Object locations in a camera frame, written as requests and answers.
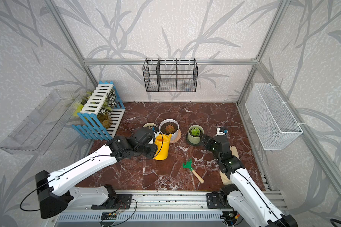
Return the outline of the yellow watering can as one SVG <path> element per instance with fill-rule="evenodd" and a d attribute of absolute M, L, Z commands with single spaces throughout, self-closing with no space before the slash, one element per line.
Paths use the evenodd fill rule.
<path fill-rule="evenodd" d="M 168 157 L 171 135 L 160 134 L 156 137 L 155 144 L 158 150 L 154 159 L 158 161 L 165 160 Z"/>

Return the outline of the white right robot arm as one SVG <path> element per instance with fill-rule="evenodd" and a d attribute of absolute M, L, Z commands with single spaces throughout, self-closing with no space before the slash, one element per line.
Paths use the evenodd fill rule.
<path fill-rule="evenodd" d="M 260 190 L 239 158 L 232 154 L 225 135 L 202 135 L 201 144 L 211 151 L 219 169 L 231 181 L 220 194 L 251 227 L 297 227 L 291 215 L 284 215 Z"/>

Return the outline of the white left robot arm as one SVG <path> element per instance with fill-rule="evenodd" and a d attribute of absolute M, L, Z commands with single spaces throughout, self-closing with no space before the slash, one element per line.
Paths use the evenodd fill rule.
<path fill-rule="evenodd" d="M 112 186 L 79 188 L 77 184 L 105 167 L 125 159 L 144 156 L 154 158 L 159 128 L 142 127 L 129 138 L 116 136 L 97 151 L 60 170 L 36 174 L 41 218 L 52 218 L 68 207 L 90 207 L 93 210 L 118 209 L 125 204 Z"/>

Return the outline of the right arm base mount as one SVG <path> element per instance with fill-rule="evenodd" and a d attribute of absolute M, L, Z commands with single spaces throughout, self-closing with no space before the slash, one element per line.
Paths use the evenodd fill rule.
<path fill-rule="evenodd" d="M 227 195 L 235 189 L 235 185 L 230 184 L 218 192 L 206 194 L 207 207 L 209 209 L 231 209 L 232 207 L 228 203 Z"/>

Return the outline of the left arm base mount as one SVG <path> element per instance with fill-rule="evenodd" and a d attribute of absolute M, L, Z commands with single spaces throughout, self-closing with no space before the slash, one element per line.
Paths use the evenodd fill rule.
<path fill-rule="evenodd" d="M 92 210 L 130 209 L 132 194 L 117 194 L 111 185 L 105 185 L 104 187 L 108 192 L 108 199 L 101 205 L 92 205 Z"/>

